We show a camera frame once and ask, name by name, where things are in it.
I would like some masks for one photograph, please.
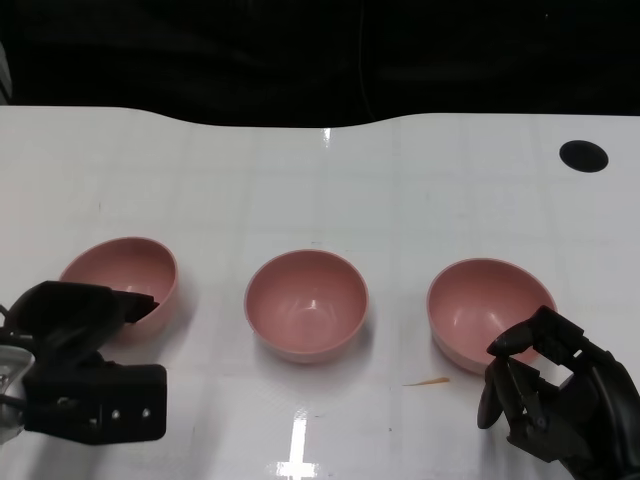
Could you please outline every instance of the tabletop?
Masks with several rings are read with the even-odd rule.
[[[431,340],[425,296],[447,265],[513,262],[640,378],[640,119],[418,115],[325,129],[228,128],[97,108],[0,108],[0,299],[55,279],[109,238],[163,242],[183,308],[106,358],[168,370],[165,437],[87,447],[23,433],[10,480],[568,479],[476,427],[483,380]],[[559,148],[588,140],[598,173]],[[273,357],[244,318],[253,273],[289,250],[336,252],[365,278],[368,323],[328,365]],[[543,362],[548,379],[567,375]],[[450,382],[407,387],[437,377]]]

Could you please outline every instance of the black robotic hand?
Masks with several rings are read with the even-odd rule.
[[[165,434],[167,372],[123,366],[98,348],[157,304],[108,287],[44,282],[0,327],[0,445],[22,430],[102,445]]]
[[[631,377],[584,331],[547,307],[500,335],[487,349],[478,427],[505,413],[507,440],[576,480],[640,480],[640,396]],[[573,375],[560,387],[511,355],[533,347]]]

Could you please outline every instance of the bowl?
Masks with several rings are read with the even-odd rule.
[[[266,263],[245,294],[245,314],[264,344],[297,363],[331,360],[362,328],[369,294],[356,268],[333,253],[298,250]]]
[[[125,324],[116,335],[114,340],[121,343],[137,343],[157,335],[177,307],[176,259],[167,247],[148,238],[117,238],[96,245],[71,262],[60,281],[104,285],[154,297],[158,306],[136,323]]]
[[[542,305],[556,309],[538,279],[520,267],[490,258],[450,265],[435,278],[427,294],[436,344],[454,363],[480,374],[494,358],[487,347]],[[531,363],[536,357],[530,348],[515,358]]]

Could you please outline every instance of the cable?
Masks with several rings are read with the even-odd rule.
[[[5,394],[0,394],[0,405],[8,405],[9,407],[13,407],[20,411],[25,411],[27,409],[27,402],[24,400],[20,400],[19,398],[10,397]]]
[[[371,110],[371,105],[369,105],[369,99],[367,98],[367,91],[364,88],[364,73],[362,71],[362,49],[364,43],[364,2],[366,0],[360,0],[360,31],[358,33],[358,76],[360,80],[360,93],[362,94],[362,100],[364,101],[364,106],[367,109],[367,114],[369,115],[369,119],[372,122],[376,121],[376,116],[373,114]]]

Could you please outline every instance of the black hole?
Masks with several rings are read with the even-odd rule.
[[[595,143],[572,140],[560,148],[560,158],[568,166],[579,172],[595,173],[609,165],[607,152]]]

